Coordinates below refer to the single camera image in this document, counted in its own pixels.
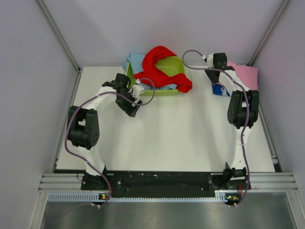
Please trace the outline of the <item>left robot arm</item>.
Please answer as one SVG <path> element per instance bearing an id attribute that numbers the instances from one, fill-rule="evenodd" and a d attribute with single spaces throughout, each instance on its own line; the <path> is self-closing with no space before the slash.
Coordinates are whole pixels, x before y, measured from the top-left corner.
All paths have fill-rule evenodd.
<path id="1" fill-rule="evenodd" d="M 86 173 L 93 176 L 91 183 L 97 189 L 103 189 L 108 184 L 107 176 L 102 174 L 105 164 L 97 148 L 100 137 L 98 112 L 116 103 L 129 117 L 135 117 L 143 104 L 139 99 L 143 92 L 140 80 L 132 84 L 128 76 L 118 73 L 114 80 L 103 83 L 93 98 L 69 108 L 65 150 L 84 161 Z"/>

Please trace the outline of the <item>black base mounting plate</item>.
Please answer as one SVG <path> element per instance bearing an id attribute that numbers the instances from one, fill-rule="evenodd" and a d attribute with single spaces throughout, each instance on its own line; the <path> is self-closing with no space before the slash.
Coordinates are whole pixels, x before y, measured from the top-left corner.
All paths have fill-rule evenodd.
<path id="1" fill-rule="evenodd" d="M 104 176 L 84 173 L 81 190 L 110 191 L 113 198 L 199 198 L 214 197 L 217 190 L 246 190 L 243 170 L 213 172 L 111 171 Z"/>

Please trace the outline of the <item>red t shirt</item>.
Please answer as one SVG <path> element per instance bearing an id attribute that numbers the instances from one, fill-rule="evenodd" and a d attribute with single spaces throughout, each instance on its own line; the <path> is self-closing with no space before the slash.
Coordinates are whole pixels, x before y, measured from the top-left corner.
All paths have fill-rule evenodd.
<path id="1" fill-rule="evenodd" d="M 161 88 L 168 84 L 177 85 L 176 89 L 181 93 L 187 93 L 193 88 L 192 81 L 187 78 L 185 73 L 179 73 L 175 76 L 168 76 L 161 70 L 157 69 L 155 64 L 167 57 L 177 56 L 174 52 L 164 46 L 157 46 L 151 49 L 142 62 L 143 71 L 134 73 L 135 79 L 139 79 L 143 84 Z"/>

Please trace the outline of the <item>green plastic basin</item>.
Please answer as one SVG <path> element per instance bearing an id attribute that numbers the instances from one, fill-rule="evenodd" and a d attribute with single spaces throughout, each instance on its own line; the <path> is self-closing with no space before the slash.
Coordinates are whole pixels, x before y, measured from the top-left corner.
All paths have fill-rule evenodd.
<path id="1" fill-rule="evenodd" d="M 161 70 L 166 75 L 172 77 L 179 73 L 185 73 L 185 68 L 181 58 L 177 56 L 167 57 L 165 59 L 159 60 L 155 66 L 157 69 Z M 125 70 L 125 74 L 130 78 L 131 83 L 130 86 L 133 86 L 136 82 L 136 79 L 133 76 L 133 71 L 130 62 L 127 62 L 123 65 L 123 69 Z M 179 91 L 177 89 L 156 89 L 155 96 L 170 96 L 177 95 Z"/>

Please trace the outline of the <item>right aluminium corner post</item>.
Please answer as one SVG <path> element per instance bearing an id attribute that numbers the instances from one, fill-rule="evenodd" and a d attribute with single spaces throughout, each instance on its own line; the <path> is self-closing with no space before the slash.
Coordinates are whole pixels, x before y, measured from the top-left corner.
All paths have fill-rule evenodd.
<path id="1" fill-rule="evenodd" d="M 267 42 L 270 40 L 272 34 L 276 30 L 279 22 L 285 15 L 286 11 L 288 10 L 291 0 L 282 0 L 280 6 L 278 7 L 276 14 L 272 18 L 271 22 L 269 23 L 266 31 L 264 32 L 261 40 L 259 41 L 253 55 L 251 56 L 247 66 L 254 66 L 255 62 L 258 60 L 259 55 L 263 51 L 264 47 L 266 46 Z"/>

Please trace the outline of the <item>aluminium frame rail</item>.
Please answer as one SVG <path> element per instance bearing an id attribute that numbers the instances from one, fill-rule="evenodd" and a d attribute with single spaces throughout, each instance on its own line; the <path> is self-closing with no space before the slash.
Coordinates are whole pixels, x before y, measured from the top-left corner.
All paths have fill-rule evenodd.
<path id="1" fill-rule="evenodd" d="M 293 173 L 251 173 L 251 192 L 296 192 Z M 81 181 L 75 174 L 44 174 L 38 188 L 40 192 L 76 192 Z"/>

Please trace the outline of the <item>folded blue printed t shirt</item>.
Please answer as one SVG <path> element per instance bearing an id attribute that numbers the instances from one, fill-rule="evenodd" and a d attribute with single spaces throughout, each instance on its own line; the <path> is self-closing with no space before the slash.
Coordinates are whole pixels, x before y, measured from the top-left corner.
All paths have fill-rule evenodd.
<path id="1" fill-rule="evenodd" d="M 212 92 L 214 95 L 230 97 L 230 94 L 227 91 L 226 87 L 224 85 L 222 85 L 221 83 L 213 83 Z"/>

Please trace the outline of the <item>aluminium corner post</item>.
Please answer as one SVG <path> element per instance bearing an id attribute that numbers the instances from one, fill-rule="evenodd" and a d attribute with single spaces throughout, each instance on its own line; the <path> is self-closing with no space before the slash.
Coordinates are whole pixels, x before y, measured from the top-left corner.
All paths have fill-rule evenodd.
<path id="1" fill-rule="evenodd" d="M 271 22 L 269 23 L 266 31 L 264 32 L 261 40 L 259 41 L 253 55 L 251 56 L 247 66 L 254 66 L 255 62 L 258 60 L 259 55 L 263 51 L 264 47 L 266 46 L 267 42 L 270 40 L 272 34 L 276 30 L 279 22 L 285 15 L 286 11 L 288 10 L 291 0 L 282 0 L 280 6 L 278 7 L 276 14 L 272 18 Z"/>
<path id="2" fill-rule="evenodd" d="M 49 11 L 45 1 L 43 0 L 35 0 L 38 8 L 40 9 L 41 13 L 43 14 L 46 22 L 48 23 L 51 31 L 53 32 L 58 44 L 60 45 L 61 49 L 63 50 L 64 54 L 66 55 L 67 59 L 71 63 L 72 67 L 76 72 L 80 72 L 81 67 L 78 65 L 76 59 L 74 58 L 64 36 L 62 35 L 59 27 L 57 26 L 51 12 Z"/>

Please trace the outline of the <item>light blue t shirt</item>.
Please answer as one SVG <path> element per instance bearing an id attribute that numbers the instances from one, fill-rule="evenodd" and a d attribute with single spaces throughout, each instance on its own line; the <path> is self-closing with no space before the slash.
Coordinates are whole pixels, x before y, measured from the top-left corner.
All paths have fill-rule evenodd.
<path id="1" fill-rule="evenodd" d="M 128 65 L 131 66 L 133 73 L 140 73 L 143 71 L 142 62 L 145 58 L 145 54 L 138 53 L 138 52 L 131 52 L 125 62 L 122 65 L 122 68 L 127 71 Z M 156 88 L 156 90 L 175 90 L 177 85 L 175 84 L 168 84 L 161 88 Z"/>

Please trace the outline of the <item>pink t shirt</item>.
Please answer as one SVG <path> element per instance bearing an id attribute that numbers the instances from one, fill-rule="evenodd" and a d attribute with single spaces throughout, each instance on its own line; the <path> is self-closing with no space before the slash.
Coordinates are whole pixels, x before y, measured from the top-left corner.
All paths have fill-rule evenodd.
<path id="1" fill-rule="evenodd" d="M 258 90 L 258 68 L 228 62 L 228 66 L 235 69 L 236 75 L 251 90 Z"/>

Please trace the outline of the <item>left aluminium corner post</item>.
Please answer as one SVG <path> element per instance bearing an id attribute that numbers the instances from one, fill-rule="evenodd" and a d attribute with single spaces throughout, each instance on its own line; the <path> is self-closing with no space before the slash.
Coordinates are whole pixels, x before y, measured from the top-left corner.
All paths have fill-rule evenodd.
<path id="1" fill-rule="evenodd" d="M 43 0 L 35 0 L 38 8 L 40 9 L 41 13 L 43 14 L 46 22 L 48 23 L 51 31 L 53 32 L 58 44 L 60 45 L 61 49 L 63 50 L 64 54 L 66 55 L 67 59 L 71 63 L 72 67 L 76 72 L 80 72 L 81 67 L 78 65 L 76 59 L 74 58 L 64 36 L 62 35 L 59 27 L 57 26 L 51 12 L 49 11 L 45 1 Z"/>

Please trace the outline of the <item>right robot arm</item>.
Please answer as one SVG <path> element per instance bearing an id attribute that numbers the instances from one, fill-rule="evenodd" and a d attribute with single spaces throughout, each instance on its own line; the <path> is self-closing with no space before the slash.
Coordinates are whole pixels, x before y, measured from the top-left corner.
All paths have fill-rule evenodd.
<path id="1" fill-rule="evenodd" d="M 212 85 L 223 87 L 221 95 L 230 98 L 227 120 L 233 126 L 235 144 L 226 165 L 231 169 L 247 171 L 246 145 L 250 131 L 258 119 L 259 92 L 242 82 L 235 68 L 228 65 L 224 52 L 211 53 L 204 61 L 208 64 L 205 73 Z"/>

